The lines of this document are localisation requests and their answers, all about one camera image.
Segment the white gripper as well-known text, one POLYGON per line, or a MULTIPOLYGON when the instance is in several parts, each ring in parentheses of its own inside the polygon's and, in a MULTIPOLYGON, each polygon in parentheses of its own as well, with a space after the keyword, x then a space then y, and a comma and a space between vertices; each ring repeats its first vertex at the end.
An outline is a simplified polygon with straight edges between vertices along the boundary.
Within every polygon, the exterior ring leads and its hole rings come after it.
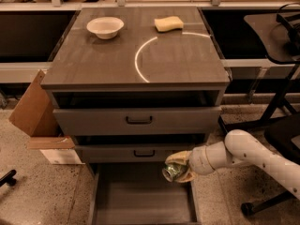
POLYGON ((175 163, 179 165, 189 164, 191 169, 180 171, 176 175, 175 181, 177 183, 187 183, 193 181, 196 174, 207 175, 214 171, 213 167, 209 163, 206 155, 206 148, 204 146, 195 147, 191 152, 181 151, 171 154, 166 158, 165 163, 175 163))

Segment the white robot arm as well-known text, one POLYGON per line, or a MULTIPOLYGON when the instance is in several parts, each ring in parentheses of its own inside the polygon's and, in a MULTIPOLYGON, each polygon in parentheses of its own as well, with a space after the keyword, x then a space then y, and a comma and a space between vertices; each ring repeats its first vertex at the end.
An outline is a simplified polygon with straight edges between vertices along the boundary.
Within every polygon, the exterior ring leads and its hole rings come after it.
POLYGON ((273 153, 244 130, 230 131, 223 142, 201 145, 168 156, 162 169, 169 182, 186 183, 217 169, 255 165, 300 200, 300 166, 273 153))

